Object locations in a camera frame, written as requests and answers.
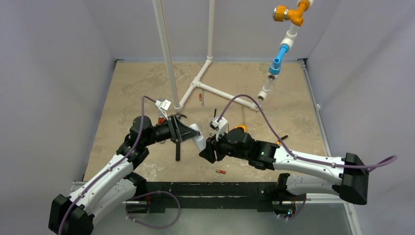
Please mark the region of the white remote control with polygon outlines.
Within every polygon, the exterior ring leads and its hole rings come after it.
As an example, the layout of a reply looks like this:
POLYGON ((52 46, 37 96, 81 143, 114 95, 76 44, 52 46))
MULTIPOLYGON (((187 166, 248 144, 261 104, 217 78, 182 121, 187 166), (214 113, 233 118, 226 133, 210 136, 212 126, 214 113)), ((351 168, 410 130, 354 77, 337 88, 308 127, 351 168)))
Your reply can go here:
POLYGON ((198 152, 200 153, 206 148, 206 138, 204 137, 196 123, 191 124, 189 127, 199 133, 199 135, 194 137, 192 140, 195 146, 197 147, 198 152))

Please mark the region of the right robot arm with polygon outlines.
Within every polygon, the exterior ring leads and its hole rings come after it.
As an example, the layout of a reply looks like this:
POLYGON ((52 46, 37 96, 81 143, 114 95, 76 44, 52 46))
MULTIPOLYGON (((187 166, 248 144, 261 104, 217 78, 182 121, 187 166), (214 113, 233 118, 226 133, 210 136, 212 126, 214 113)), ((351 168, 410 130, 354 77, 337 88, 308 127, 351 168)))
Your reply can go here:
POLYGON ((225 156, 246 160, 259 170, 286 170, 298 172, 275 185, 276 196, 287 199, 291 195, 324 193, 342 200, 366 205, 368 202, 369 170, 355 154, 345 157, 322 157, 305 154, 272 142, 259 141, 241 128, 229 133, 200 139, 195 144, 199 156, 210 163, 225 156))

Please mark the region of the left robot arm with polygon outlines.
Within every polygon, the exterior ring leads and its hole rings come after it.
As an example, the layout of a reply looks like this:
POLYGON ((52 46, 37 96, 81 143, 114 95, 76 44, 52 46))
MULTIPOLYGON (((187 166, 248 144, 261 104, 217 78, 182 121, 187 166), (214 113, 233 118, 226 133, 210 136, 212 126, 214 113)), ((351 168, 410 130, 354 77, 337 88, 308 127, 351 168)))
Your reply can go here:
POLYGON ((147 116, 135 118, 123 144, 95 176, 70 195, 54 198, 48 228, 57 235, 92 234, 102 218, 123 201, 140 200, 147 193, 146 180, 134 170, 149 155, 149 145, 165 140, 199 144, 203 139, 195 123, 187 126, 177 115, 156 125, 147 116))

